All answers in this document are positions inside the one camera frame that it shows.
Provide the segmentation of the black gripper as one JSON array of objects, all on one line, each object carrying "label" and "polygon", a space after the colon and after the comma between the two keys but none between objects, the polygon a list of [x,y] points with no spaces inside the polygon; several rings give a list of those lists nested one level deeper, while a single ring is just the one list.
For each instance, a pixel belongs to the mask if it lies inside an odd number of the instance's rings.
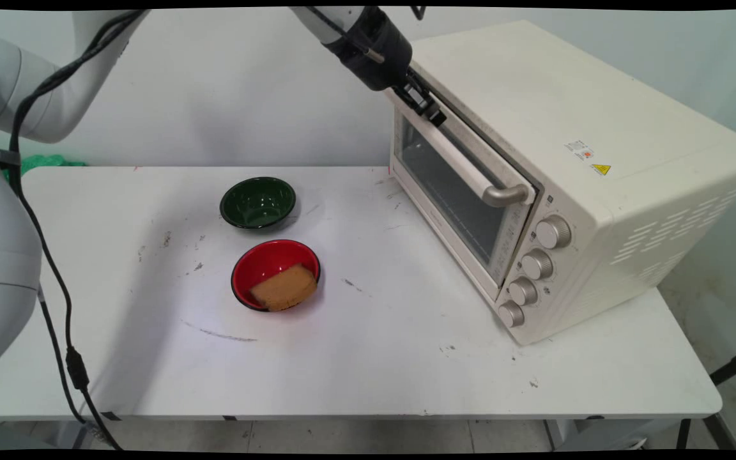
[{"label": "black gripper", "polygon": [[370,90],[396,88],[407,107],[435,127],[447,118],[426,82],[409,69],[410,42],[379,8],[364,8],[344,37],[325,48]]}]

